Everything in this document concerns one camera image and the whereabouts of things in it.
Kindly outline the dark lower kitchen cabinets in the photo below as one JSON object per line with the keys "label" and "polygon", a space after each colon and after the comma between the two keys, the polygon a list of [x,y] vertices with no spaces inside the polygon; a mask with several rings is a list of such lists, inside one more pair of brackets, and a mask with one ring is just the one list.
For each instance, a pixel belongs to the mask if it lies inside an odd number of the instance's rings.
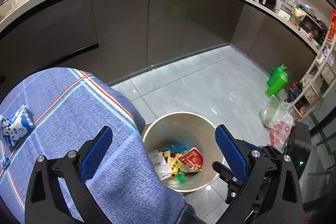
{"label": "dark lower kitchen cabinets", "polygon": [[28,0],[1,21],[1,96],[58,65],[108,84],[232,44],[265,71],[300,79],[317,55],[293,25],[253,0]]}

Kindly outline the green bottle cap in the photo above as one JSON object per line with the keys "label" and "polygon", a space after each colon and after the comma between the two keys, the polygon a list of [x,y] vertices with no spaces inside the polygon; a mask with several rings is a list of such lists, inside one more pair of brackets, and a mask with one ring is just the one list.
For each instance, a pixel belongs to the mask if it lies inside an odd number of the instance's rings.
{"label": "green bottle cap", "polygon": [[183,174],[181,173],[177,173],[176,174],[176,178],[180,183],[184,183],[185,182],[185,177],[183,176]]}

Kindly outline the blue checked tablecloth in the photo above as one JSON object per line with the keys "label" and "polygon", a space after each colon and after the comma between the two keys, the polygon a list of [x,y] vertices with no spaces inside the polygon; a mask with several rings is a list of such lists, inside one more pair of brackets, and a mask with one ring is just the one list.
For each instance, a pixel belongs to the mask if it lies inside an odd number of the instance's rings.
{"label": "blue checked tablecloth", "polygon": [[179,223],[185,199],[161,183],[143,145],[145,121],[132,103],[94,75],[51,68],[30,75],[1,99],[4,117],[25,105],[33,130],[15,147],[1,175],[1,198],[19,223],[25,221],[26,193],[38,156],[63,157],[108,126],[113,141],[86,185],[113,223]]}

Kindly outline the white small carton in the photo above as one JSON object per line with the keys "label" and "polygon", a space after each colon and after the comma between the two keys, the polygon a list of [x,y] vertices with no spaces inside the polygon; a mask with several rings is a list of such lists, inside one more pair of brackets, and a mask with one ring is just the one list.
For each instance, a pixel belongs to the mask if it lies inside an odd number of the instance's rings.
{"label": "white small carton", "polygon": [[161,181],[170,177],[171,168],[165,161],[163,152],[159,152],[158,150],[150,151],[149,158],[153,165],[155,173]]}

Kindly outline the red snack cup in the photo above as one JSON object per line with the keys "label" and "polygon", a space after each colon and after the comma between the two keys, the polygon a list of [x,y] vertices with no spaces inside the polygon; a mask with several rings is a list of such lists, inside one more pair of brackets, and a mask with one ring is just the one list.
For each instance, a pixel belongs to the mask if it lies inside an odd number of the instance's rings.
{"label": "red snack cup", "polygon": [[195,147],[187,151],[185,155],[180,156],[181,161],[185,166],[193,171],[201,171],[203,165],[203,157],[199,150]]}

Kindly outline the green plastic bottle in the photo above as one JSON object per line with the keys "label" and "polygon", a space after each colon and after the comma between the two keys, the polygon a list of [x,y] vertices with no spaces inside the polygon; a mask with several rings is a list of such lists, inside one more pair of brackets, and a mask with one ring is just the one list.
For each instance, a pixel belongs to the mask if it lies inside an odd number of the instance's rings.
{"label": "green plastic bottle", "polygon": [[268,96],[276,96],[288,83],[289,75],[287,67],[281,64],[279,67],[273,68],[269,80],[266,82],[268,88],[266,93]]}

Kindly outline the teal foil wrapper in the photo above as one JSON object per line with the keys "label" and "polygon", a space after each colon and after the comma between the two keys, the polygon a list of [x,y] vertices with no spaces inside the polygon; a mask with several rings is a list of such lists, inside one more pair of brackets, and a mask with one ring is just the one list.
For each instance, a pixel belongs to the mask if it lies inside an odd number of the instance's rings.
{"label": "teal foil wrapper", "polygon": [[167,149],[168,151],[173,152],[173,153],[181,153],[181,152],[188,150],[188,148],[185,145],[181,145],[181,144],[166,145],[164,149]]}

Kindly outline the beige trash bin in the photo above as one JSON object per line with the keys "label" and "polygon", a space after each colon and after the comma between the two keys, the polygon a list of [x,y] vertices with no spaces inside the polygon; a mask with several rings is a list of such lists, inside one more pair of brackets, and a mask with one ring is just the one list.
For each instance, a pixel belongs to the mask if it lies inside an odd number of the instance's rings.
{"label": "beige trash bin", "polygon": [[208,119],[190,112],[166,114],[146,129],[144,145],[166,186],[189,194],[219,177],[213,163],[225,160],[215,141],[215,129]]}

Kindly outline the white red shopping bag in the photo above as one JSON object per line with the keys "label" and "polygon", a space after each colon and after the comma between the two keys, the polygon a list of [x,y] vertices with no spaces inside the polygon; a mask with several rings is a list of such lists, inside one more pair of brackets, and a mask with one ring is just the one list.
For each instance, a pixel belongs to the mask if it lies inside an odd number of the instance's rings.
{"label": "white red shopping bag", "polygon": [[289,114],[290,104],[280,101],[272,95],[259,110],[259,117],[269,131],[271,146],[283,152],[294,125],[294,119]]}

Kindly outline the white storage rack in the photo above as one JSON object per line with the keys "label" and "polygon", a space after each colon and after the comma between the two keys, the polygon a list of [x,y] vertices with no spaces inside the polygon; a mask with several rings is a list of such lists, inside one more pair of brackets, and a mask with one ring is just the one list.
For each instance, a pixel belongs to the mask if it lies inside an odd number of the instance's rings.
{"label": "white storage rack", "polygon": [[335,10],[326,37],[314,61],[300,81],[289,89],[289,114],[294,121],[306,118],[322,105],[335,86]]}

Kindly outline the blue white milk carton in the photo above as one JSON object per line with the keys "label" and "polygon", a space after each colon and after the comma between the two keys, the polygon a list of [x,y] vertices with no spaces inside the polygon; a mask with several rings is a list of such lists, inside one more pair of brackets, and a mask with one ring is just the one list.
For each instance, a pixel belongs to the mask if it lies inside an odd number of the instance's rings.
{"label": "blue white milk carton", "polygon": [[25,104],[7,118],[1,115],[1,134],[10,147],[15,147],[33,128],[34,123]]}

